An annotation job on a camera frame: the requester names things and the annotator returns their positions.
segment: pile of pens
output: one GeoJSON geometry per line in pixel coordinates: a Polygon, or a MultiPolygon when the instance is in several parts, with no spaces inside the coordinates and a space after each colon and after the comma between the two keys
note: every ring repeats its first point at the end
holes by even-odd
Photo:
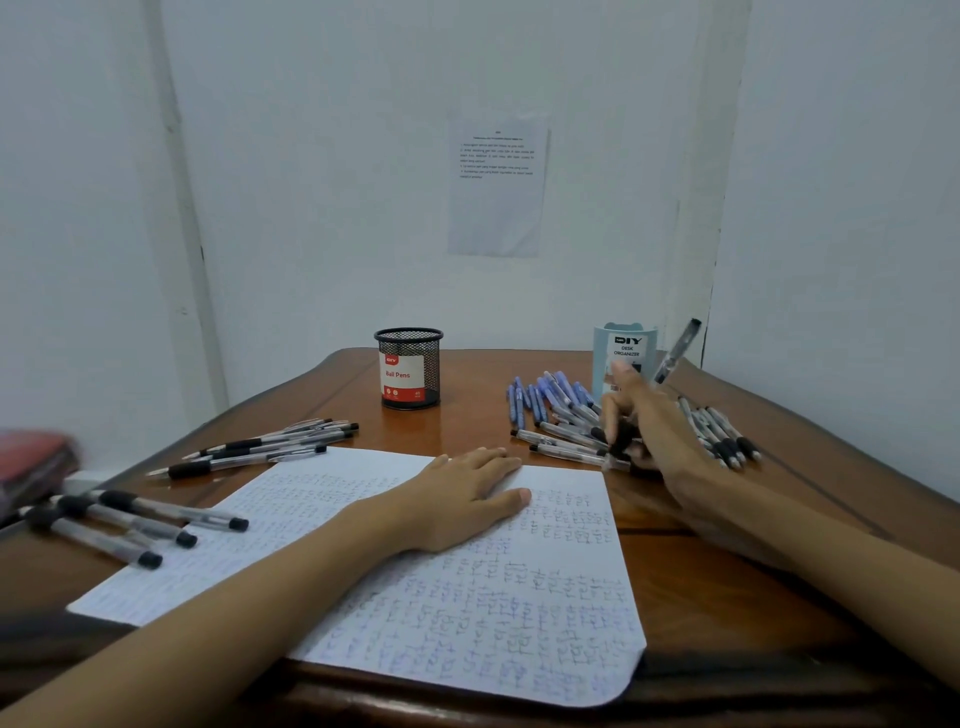
{"type": "Polygon", "coordinates": [[[246,531],[250,526],[247,519],[223,511],[161,503],[117,490],[93,490],[83,496],[52,496],[47,503],[21,508],[19,514],[35,531],[56,533],[149,570],[163,563],[163,556],[157,553],[158,542],[170,541],[182,548],[193,548],[198,538],[178,525],[146,516],[230,531],[246,531]],[[78,519],[109,523],[125,531],[111,536],[83,525],[78,519]]]}
{"type": "Polygon", "coordinates": [[[622,455],[608,447],[600,428],[600,407],[579,382],[570,384],[563,372],[544,372],[537,384],[523,386],[520,377],[507,388],[510,434],[530,443],[530,450],[548,457],[572,460],[601,468],[629,470],[630,463],[612,455],[622,455]],[[534,417],[534,426],[544,432],[526,429],[524,408],[534,417]]]}
{"type": "Polygon", "coordinates": [[[677,400],[700,444],[724,468],[742,470],[747,460],[760,462],[763,456],[756,446],[731,424],[727,416],[715,407],[691,409],[686,397],[677,400]]]}
{"type": "Polygon", "coordinates": [[[282,463],[326,452],[326,446],[348,440],[360,425],[350,420],[304,420],[248,440],[235,440],[185,455],[186,462],[150,471],[148,477],[179,480],[227,468],[282,463]]]}
{"type": "MultiPolygon", "coordinates": [[[[690,319],[651,377],[651,386],[663,384],[670,376],[696,337],[700,325],[697,319],[690,319]]],[[[524,388],[518,376],[507,388],[507,400],[510,421],[515,425],[511,435],[530,443],[532,452],[596,465],[605,470],[633,472],[629,457],[636,450],[631,448],[643,444],[636,422],[621,418],[615,442],[608,443],[600,426],[600,407],[579,381],[570,384],[563,372],[544,372],[536,384],[524,388]],[[534,426],[545,434],[526,429],[524,409],[533,413],[534,426]]],[[[683,410],[703,446],[725,468],[741,470],[748,458],[755,462],[761,460],[754,444],[740,434],[719,410],[713,407],[692,410],[684,398],[680,398],[677,406],[683,410]]]]}

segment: light blue desk organizer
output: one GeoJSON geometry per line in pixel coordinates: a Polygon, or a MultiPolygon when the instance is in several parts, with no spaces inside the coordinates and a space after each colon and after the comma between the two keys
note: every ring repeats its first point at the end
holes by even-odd
{"type": "Polygon", "coordinates": [[[615,390],[610,378],[610,362],[627,359],[649,381],[657,361],[657,330],[646,330],[640,323],[614,324],[593,329],[593,398],[600,401],[615,390]]]}

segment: ball pens label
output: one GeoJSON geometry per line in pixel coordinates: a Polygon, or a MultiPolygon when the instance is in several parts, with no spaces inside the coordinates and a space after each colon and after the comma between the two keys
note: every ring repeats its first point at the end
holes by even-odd
{"type": "Polygon", "coordinates": [[[423,401],[426,395],[423,356],[380,353],[380,389],[383,399],[423,401]]]}

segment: notebook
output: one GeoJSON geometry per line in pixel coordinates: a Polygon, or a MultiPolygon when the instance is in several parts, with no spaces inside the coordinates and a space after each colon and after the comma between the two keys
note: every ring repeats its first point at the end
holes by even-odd
{"type": "MultiPolygon", "coordinates": [[[[164,546],[158,570],[126,567],[68,609],[147,624],[429,461],[330,448],[279,463],[217,506],[247,532],[190,526],[196,547],[164,546]]],[[[502,487],[529,488],[530,505],[443,553],[384,563],[290,657],[570,707],[620,695],[646,640],[602,474],[527,465],[502,487]]]]}

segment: white paper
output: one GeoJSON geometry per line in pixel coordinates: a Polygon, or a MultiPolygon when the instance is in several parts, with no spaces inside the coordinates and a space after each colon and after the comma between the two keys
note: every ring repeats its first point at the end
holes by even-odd
{"type": "Polygon", "coordinates": [[[537,254],[546,139],[545,114],[449,120],[450,253],[537,254]]]}
{"type": "MultiPolygon", "coordinates": [[[[246,533],[191,526],[156,571],[127,567],[71,612],[143,625],[430,458],[334,449],[280,463],[219,508],[246,533]]],[[[600,473],[524,466],[529,506],[441,554],[407,553],[354,587],[291,657],[454,688],[590,706],[620,695],[646,640],[600,473]]]]}

